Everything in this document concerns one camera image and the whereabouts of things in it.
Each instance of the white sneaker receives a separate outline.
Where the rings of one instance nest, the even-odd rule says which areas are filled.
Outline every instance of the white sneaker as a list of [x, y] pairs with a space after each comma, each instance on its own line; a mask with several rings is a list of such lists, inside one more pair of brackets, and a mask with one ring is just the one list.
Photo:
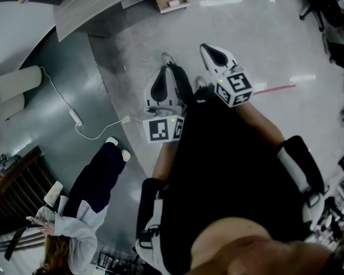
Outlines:
[[110, 136], [105, 142], [106, 142], [106, 143], [112, 143], [112, 144], [114, 144], [116, 147], [117, 147], [117, 145], [119, 144], [119, 142], [118, 142], [114, 137], [112, 137], [112, 136]]
[[174, 61], [174, 58], [172, 57], [172, 55], [167, 53], [167, 52], [164, 52], [162, 54], [162, 62], [163, 62], [164, 65], [176, 64], [176, 62]]
[[125, 162], [130, 160], [131, 154], [128, 151], [122, 150], [121, 154], [122, 154], [122, 159], [124, 159]]
[[204, 78], [202, 76], [198, 76], [196, 79], [196, 87], [197, 89], [203, 88], [208, 86], [208, 84], [206, 83], [206, 81], [204, 80]]

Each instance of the person lying on floor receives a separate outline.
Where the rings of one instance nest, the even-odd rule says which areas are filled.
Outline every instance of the person lying on floor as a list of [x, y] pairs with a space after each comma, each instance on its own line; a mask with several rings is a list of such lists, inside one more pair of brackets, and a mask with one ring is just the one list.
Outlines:
[[343, 252], [303, 242], [304, 197], [278, 158], [295, 152], [323, 187], [302, 138], [285, 140], [250, 103], [228, 108], [201, 77], [193, 95], [172, 56], [162, 61], [187, 110], [179, 143], [163, 144], [143, 182], [138, 254], [163, 275], [340, 274]]
[[32, 222], [46, 234], [43, 266], [34, 275], [77, 275], [86, 271], [97, 249], [96, 230], [103, 224], [110, 192], [131, 155], [109, 137], [76, 179], [62, 216], [46, 207]]

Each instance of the concrete floor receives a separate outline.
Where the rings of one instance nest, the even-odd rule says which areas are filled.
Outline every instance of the concrete floor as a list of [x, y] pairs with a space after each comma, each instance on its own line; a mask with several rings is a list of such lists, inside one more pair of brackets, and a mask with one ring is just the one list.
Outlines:
[[[54, 85], [77, 112], [84, 125], [83, 134], [95, 137], [105, 126], [119, 121], [108, 98], [89, 38], [73, 33], [62, 43], [52, 35], [33, 56], [29, 65], [41, 65]], [[48, 78], [37, 89], [26, 93], [26, 108], [0, 125], [0, 154], [25, 154], [38, 145], [53, 174], [69, 191], [82, 171], [109, 136], [131, 152], [119, 180], [112, 190], [105, 223], [97, 237], [108, 249], [132, 253], [140, 188], [146, 178], [123, 128], [117, 124], [97, 140], [87, 140], [75, 131], [75, 122]]]
[[[303, 0], [190, 0], [187, 10], [165, 15], [152, 1], [108, 11], [112, 34], [91, 38], [100, 73], [119, 117], [144, 117], [144, 88], [169, 52], [189, 76], [209, 78], [199, 53], [204, 42], [230, 50], [255, 85], [296, 88], [252, 99], [289, 138], [301, 135], [323, 177], [342, 175], [337, 161], [344, 152], [339, 111], [344, 105], [344, 70], [329, 63], [315, 16], [299, 13]], [[124, 126], [126, 135], [151, 176], [160, 146], [146, 144], [141, 124]]]

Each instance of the reflective floor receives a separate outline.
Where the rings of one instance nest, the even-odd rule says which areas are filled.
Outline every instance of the reflective floor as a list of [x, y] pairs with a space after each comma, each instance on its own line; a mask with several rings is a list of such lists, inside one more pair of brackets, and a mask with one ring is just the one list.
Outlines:
[[[230, 50], [256, 87], [296, 84], [257, 95], [252, 102], [285, 137], [303, 137], [325, 179], [341, 174], [337, 161], [344, 151], [344, 128], [339, 125], [344, 70], [329, 63], [315, 16], [299, 19], [307, 4], [303, 0], [190, 1], [187, 10], [164, 15], [148, 0], [126, 10], [110, 10], [112, 37], [91, 39], [119, 117], [144, 116], [143, 91], [161, 66], [163, 52], [174, 56], [193, 87], [196, 76], [208, 78], [199, 53], [199, 45], [208, 42]], [[124, 130], [150, 176], [160, 146], [146, 144], [141, 124], [125, 125]]]

